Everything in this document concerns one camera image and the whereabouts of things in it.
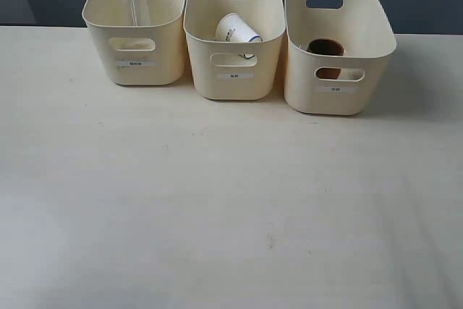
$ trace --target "plastic bottle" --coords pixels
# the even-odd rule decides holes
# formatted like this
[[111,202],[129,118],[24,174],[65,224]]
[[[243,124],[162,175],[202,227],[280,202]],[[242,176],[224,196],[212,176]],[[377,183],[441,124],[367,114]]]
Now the plastic bottle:
[[120,25],[151,25],[148,0],[119,0],[119,6]]

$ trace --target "table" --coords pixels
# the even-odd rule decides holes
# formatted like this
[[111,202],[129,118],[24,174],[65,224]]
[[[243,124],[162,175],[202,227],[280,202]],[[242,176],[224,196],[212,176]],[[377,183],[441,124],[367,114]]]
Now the table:
[[463,37],[398,35],[355,117],[0,38],[0,308],[463,308]]

